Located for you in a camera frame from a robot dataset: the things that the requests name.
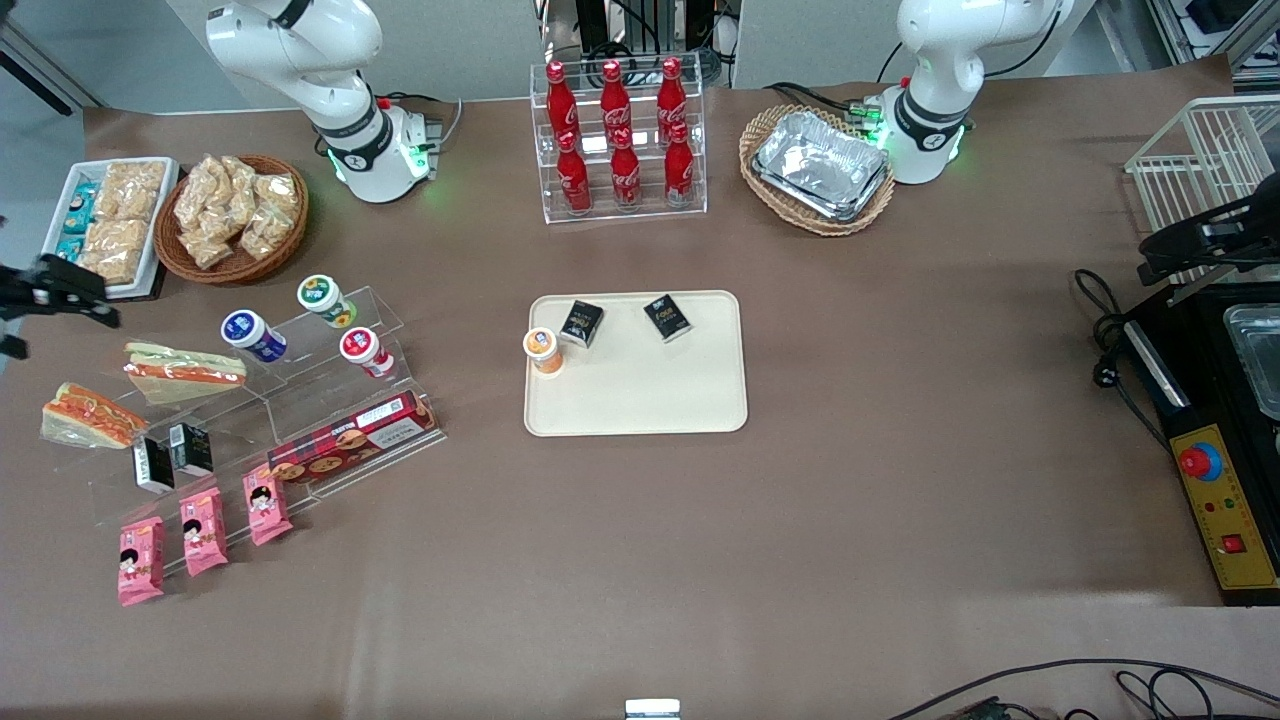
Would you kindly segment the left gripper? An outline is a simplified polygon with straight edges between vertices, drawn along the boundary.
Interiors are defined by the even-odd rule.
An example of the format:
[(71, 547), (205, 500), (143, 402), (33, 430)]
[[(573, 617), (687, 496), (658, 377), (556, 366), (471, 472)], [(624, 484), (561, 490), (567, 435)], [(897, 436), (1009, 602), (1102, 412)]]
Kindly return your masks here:
[(1185, 219), (1155, 232), (1139, 245), (1137, 275), (1146, 287), (1181, 273), (1219, 265), (1254, 269), (1279, 260), (1279, 196), (1258, 190), (1230, 202), (1208, 220)]

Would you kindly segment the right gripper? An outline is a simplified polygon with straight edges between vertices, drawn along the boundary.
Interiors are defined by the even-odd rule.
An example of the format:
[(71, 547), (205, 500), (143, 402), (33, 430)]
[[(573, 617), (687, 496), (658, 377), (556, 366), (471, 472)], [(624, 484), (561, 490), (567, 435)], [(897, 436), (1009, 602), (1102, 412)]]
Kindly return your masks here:
[[(58, 301), (54, 293), (67, 296)], [(1, 320), (27, 315), (77, 314), (118, 329), (119, 311), (109, 302), (105, 279), (64, 258), (45, 258), (19, 270), (1, 265)]]

